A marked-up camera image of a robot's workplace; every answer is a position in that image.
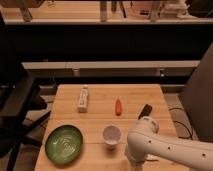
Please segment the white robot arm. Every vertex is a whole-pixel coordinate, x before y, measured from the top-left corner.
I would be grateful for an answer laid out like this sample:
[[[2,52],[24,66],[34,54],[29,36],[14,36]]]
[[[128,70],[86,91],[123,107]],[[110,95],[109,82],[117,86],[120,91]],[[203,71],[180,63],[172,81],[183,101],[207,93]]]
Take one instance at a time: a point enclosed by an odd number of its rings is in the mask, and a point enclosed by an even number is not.
[[[138,119],[127,134],[125,155],[132,165],[142,165],[148,154],[199,171],[213,171],[213,143],[160,135],[158,122],[149,116]]]

